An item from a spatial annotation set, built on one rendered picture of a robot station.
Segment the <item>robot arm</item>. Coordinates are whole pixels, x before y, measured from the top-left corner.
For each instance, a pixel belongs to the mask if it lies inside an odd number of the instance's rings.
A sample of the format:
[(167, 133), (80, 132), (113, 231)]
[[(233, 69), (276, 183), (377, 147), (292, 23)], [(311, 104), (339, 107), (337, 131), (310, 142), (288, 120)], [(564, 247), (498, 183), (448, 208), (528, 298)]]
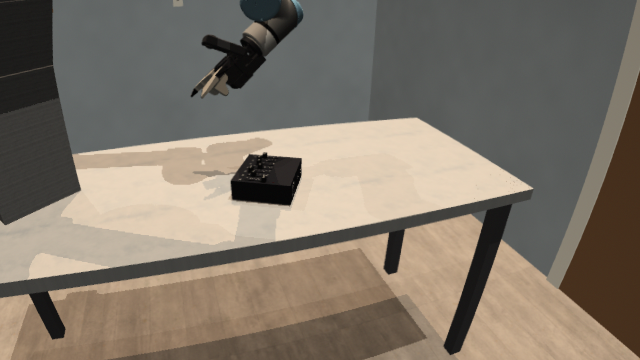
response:
[[(302, 7), (296, 0), (240, 0), (240, 7), (254, 21), (243, 32), (243, 37), (253, 40), (263, 56), (267, 56), (303, 19)], [(241, 56), (245, 56), (247, 50), (214, 35), (203, 37), (201, 44), (208, 49)]]

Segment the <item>black lighting desk panel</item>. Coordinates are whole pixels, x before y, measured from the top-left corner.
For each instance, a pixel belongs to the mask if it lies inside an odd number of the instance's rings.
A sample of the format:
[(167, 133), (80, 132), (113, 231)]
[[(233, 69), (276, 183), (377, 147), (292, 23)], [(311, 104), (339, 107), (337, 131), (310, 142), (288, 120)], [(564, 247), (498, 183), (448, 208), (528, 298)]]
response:
[(302, 175), (302, 158), (262, 155), (249, 154), (233, 176), (232, 200), (291, 205)]

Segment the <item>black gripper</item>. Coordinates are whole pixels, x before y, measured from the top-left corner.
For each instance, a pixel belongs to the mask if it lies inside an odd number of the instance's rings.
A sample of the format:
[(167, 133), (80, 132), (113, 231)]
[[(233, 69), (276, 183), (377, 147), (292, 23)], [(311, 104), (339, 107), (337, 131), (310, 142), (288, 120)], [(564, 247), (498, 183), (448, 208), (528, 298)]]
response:
[[(227, 53), (227, 56), (194, 87), (191, 97), (198, 93), (200, 89), (202, 89), (202, 99), (209, 91), (212, 95), (218, 95), (220, 93), (223, 96), (227, 96), (229, 94), (226, 86), (227, 81), (227, 85), (232, 89), (241, 89), (244, 86), (266, 59), (259, 46), (250, 38), (244, 36), (240, 40), (240, 43), (243, 47), (247, 48), (245, 56), (232, 52)], [(239, 61), (239, 59), (241, 61)]]

